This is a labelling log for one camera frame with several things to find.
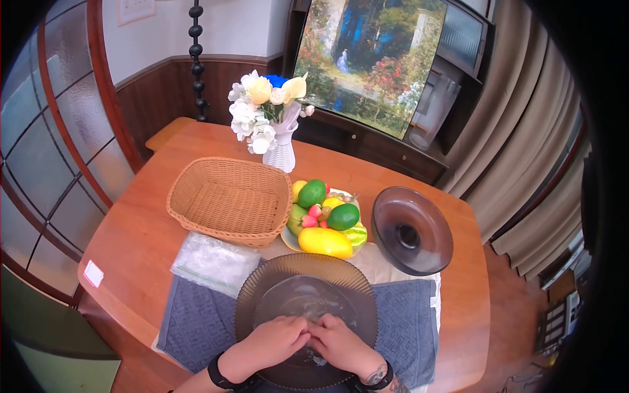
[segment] fruit plate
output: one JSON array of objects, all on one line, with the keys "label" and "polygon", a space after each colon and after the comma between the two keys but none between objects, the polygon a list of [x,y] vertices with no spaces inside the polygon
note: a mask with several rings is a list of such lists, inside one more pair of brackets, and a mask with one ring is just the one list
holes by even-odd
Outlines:
[{"label": "fruit plate", "polygon": [[[351,196],[351,194],[347,191],[343,191],[343,190],[337,190],[334,188],[330,188],[330,192],[342,192],[345,195],[349,195]],[[356,205],[356,207],[358,208],[358,210],[360,211],[360,205],[358,204],[358,199],[354,200],[354,202],[352,202],[354,205]],[[282,240],[284,241],[284,244],[286,244],[286,246],[288,248],[290,248],[293,251],[297,251],[297,252],[304,252],[304,250],[301,249],[301,247],[299,246],[299,241],[297,239],[297,236],[295,236],[290,229],[288,229],[287,226],[284,227],[284,229],[282,230],[282,233],[280,234],[280,236],[282,237]],[[365,243],[361,244],[358,247],[354,247],[353,248],[353,252],[352,252],[352,257],[356,254],[358,254],[358,252],[360,251],[360,249],[365,245]]]}]

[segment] pear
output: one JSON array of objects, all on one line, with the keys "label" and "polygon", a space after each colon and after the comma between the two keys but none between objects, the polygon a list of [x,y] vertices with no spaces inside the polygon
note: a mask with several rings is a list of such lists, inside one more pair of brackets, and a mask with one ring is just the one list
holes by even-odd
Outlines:
[{"label": "pear", "polygon": [[299,237],[299,234],[304,229],[304,227],[301,226],[301,218],[306,215],[308,215],[307,210],[305,210],[298,204],[292,204],[291,213],[289,214],[286,226],[291,231],[291,233],[297,237]]}]

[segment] blue flower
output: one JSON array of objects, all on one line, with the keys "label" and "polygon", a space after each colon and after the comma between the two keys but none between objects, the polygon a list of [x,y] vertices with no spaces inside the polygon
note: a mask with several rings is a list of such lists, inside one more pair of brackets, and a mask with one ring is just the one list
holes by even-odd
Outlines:
[{"label": "blue flower", "polygon": [[284,82],[288,80],[288,78],[282,78],[279,75],[265,75],[263,78],[268,79],[273,87],[282,87]]}]

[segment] painting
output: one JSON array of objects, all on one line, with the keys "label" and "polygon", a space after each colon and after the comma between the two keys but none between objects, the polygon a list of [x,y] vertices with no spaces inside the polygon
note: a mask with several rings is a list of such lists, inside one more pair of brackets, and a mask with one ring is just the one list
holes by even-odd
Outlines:
[{"label": "painting", "polygon": [[294,75],[304,101],[402,139],[437,52],[441,0],[312,0]]},{"label": "painting", "polygon": [[155,14],[154,0],[118,0],[118,26]]}]

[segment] hand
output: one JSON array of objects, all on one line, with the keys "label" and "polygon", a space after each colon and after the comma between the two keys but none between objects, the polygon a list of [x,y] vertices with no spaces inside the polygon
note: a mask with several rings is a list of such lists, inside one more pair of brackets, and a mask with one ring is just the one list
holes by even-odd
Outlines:
[{"label": "hand", "polygon": [[232,384],[244,382],[263,368],[282,363],[310,339],[308,322],[300,316],[279,316],[254,329],[218,359],[218,370]]},{"label": "hand", "polygon": [[[342,319],[325,314],[308,331],[312,335],[308,345],[334,367],[358,375],[367,385],[378,383],[386,375],[387,366],[382,355],[365,344]],[[373,382],[379,374],[382,374],[380,379]]]}]

